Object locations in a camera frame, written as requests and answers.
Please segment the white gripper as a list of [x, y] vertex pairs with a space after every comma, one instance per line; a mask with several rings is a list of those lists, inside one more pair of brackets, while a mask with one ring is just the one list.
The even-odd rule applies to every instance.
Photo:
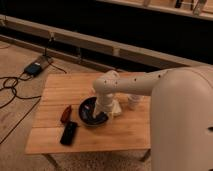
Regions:
[[113, 94], [98, 94], [95, 101], [95, 108], [93, 117], [96, 118], [101, 112], [109, 114], [112, 112], [114, 106]]

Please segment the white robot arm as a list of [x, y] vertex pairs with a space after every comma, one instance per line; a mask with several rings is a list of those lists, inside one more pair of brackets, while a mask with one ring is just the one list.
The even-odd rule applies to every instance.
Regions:
[[213, 171], [213, 66], [164, 69], [128, 78], [109, 71], [93, 82], [96, 108], [113, 93], [150, 103], [152, 171]]

